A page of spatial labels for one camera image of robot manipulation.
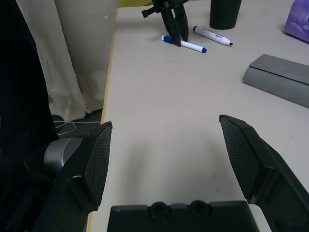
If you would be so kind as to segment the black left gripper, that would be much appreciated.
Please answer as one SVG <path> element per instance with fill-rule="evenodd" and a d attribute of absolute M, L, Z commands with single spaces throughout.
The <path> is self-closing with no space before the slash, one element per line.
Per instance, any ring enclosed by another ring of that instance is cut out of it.
<path fill-rule="evenodd" d="M 180 47 L 181 37 L 187 41 L 189 36 L 188 20 L 184 9 L 186 2 L 187 0 L 153 0 L 153 7 L 143 10 L 142 15 L 148 17 L 153 13 L 161 13 L 168 34 Z"/>

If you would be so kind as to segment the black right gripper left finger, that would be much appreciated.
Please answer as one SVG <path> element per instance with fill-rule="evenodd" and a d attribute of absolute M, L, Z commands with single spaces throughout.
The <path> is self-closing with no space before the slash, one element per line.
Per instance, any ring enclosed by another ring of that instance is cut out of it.
<path fill-rule="evenodd" d="M 35 232 L 81 232 L 97 211 L 107 178 L 112 123 L 91 130 L 64 164 L 38 216 Z"/>

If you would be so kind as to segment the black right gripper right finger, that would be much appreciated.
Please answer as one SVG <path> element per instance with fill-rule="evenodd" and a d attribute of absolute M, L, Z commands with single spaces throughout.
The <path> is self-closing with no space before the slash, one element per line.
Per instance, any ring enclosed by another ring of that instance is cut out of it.
<path fill-rule="evenodd" d="M 309 194 L 280 154 L 245 121 L 220 115 L 219 122 L 247 202 L 262 210 L 273 232 L 307 232 Z"/>

